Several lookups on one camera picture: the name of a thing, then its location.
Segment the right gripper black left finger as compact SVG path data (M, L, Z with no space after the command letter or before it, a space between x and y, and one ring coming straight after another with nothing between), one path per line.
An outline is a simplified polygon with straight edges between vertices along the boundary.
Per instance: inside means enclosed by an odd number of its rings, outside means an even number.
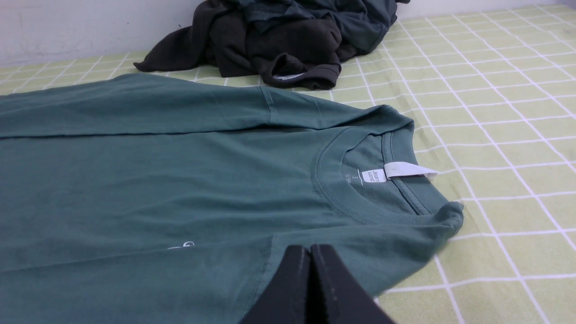
M304 324L311 259L303 246L288 246L270 283L242 324Z

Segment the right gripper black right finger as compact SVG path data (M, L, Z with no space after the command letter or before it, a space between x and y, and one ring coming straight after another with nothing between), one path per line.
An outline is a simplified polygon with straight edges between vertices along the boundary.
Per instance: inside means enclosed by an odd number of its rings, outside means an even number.
M391 318L359 285L335 248L310 248L311 324L392 324Z

